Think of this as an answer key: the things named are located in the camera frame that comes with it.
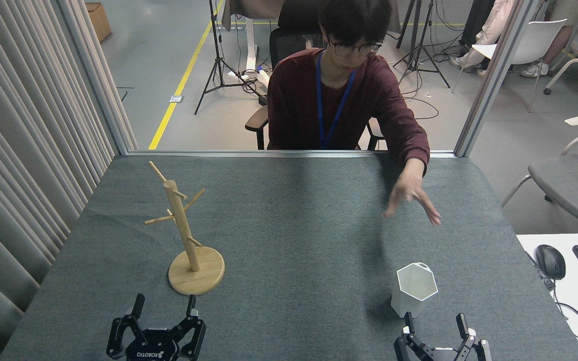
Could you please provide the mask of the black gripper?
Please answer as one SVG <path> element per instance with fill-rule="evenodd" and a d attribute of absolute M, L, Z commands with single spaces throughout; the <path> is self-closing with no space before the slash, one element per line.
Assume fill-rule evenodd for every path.
<path fill-rule="evenodd" d="M 413 351 L 419 360 L 466 360 L 470 351 L 475 351 L 478 360 L 491 360 L 490 343 L 486 339 L 477 338 L 476 332 L 467 325 L 464 314 L 456 317 L 459 334 L 463 343 L 458 350 L 452 348 L 427 348 L 415 336 L 413 317 L 411 312 L 404 314 L 403 332 L 394 341 L 394 351 L 397 360 L 410 360 L 408 350 Z"/>
<path fill-rule="evenodd" d="M 206 333 L 206 323 L 199 318 L 195 308 L 197 298 L 189 296 L 186 317 L 170 331 L 168 329 L 145 329 L 138 324 L 145 296 L 138 293 L 131 311 L 122 318 L 115 318 L 106 346 L 106 354 L 111 359 L 119 359 L 125 354 L 122 338 L 125 329 L 130 327 L 135 340 L 126 348 L 126 360 L 177 360 L 184 357 L 190 360 L 199 359 L 200 350 Z M 179 346 L 189 331 L 193 331 L 190 342 Z"/>

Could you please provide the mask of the person's left hand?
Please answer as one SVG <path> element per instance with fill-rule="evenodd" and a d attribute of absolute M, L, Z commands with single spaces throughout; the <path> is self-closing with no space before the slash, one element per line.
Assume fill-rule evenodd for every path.
<path fill-rule="evenodd" d="M 406 161 L 388 197 L 387 208 L 382 213 L 384 219 L 392 217 L 402 201 L 410 203 L 415 200 L 424 208 L 431 224 L 436 226 L 441 224 L 440 213 L 423 189 L 425 169 L 426 164 L 419 158 L 409 158 Z"/>

